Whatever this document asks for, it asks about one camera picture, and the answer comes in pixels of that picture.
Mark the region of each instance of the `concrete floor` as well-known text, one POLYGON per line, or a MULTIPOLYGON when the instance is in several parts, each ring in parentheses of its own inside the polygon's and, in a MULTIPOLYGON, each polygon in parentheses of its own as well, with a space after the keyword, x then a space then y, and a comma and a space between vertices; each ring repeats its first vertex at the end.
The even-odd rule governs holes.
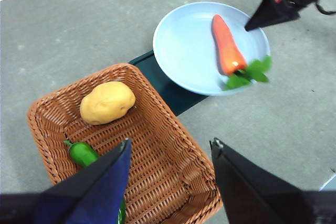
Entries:
MULTIPOLYGON (((26 123, 33 101, 151 50, 161 18, 198 1, 252 15, 261 0, 1 1, 1 192, 51 185, 26 123)), ((336 6, 335 0, 321 3, 336 6)), ((274 59, 271 83, 209 97, 179 116, 208 155, 208 141, 217 136, 301 189, 318 190, 333 175, 335 21, 310 6, 298 21, 265 28, 274 59)), ((220 211, 207 223, 223 219, 220 211)))

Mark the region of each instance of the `orange carrot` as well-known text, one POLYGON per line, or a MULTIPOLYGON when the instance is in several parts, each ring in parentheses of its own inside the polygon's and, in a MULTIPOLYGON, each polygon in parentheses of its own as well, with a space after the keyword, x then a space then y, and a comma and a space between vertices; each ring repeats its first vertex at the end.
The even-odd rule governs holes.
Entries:
POLYGON ((223 73, 230 76, 239 69, 244 70, 247 67, 244 56, 239 51, 229 27, 218 14, 214 16, 212 28, 223 73))

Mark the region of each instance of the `brown wicker basket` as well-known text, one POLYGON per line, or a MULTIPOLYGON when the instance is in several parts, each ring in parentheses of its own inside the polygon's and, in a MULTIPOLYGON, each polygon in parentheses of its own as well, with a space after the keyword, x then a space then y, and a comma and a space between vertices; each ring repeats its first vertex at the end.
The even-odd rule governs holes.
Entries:
POLYGON ((204 223, 222 206, 211 162, 133 65, 113 65, 38 99, 28 124, 53 184, 79 170, 64 139, 87 142, 103 155, 132 138, 126 223, 204 223), (121 119, 89 125, 80 116, 80 102, 107 81, 128 85, 135 105, 121 119))

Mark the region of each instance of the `plate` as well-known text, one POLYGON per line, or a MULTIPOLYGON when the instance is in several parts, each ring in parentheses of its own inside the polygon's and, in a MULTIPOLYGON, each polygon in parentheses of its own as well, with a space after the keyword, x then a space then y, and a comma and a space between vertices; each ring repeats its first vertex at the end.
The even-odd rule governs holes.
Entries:
POLYGON ((261 28, 245 31, 249 16, 221 3, 196 2, 180 6, 158 24, 153 37, 155 58, 162 71, 176 84, 204 95, 236 93, 225 90, 227 76, 220 74, 212 19, 222 16, 247 63, 270 54, 269 43, 261 28))

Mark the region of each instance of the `jalapeño pepper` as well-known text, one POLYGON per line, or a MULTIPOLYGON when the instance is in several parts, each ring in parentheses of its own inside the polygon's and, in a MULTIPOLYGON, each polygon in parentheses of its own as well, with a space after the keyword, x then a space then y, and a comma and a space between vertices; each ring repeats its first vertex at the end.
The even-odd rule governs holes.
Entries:
MULTIPOLYGON (((86 167, 90 164, 92 164, 94 161, 96 161, 99 158, 99 155, 97 152, 90 147, 87 143, 84 142, 77 142, 77 143, 70 143, 68 140, 64 140, 64 143, 70 145, 69 147, 69 154, 71 159, 78 165, 82 167, 86 167)), ((115 224, 124 224, 125 223, 125 199, 122 199, 119 211, 118 211, 118 217, 115 224)))
POLYGON ((97 152, 87 143, 77 142, 71 144, 68 140, 65 140, 64 143, 70 145, 69 154, 71 159, 82 167, 90 165, 99 158, 97 152))

